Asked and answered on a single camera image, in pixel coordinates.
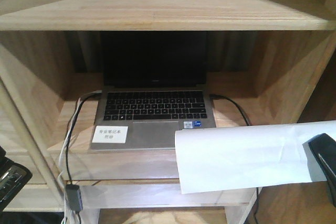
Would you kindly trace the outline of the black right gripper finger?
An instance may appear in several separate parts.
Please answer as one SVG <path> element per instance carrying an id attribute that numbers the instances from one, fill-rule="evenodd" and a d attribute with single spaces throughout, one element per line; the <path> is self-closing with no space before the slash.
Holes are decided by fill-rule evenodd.
<path id="1" fill-rule="evenodd" d="M 309 176 L 313 182 L 326 180 L 328 197 L 335 206 L 335 140 L 326 133 L 305 142 Z"/>

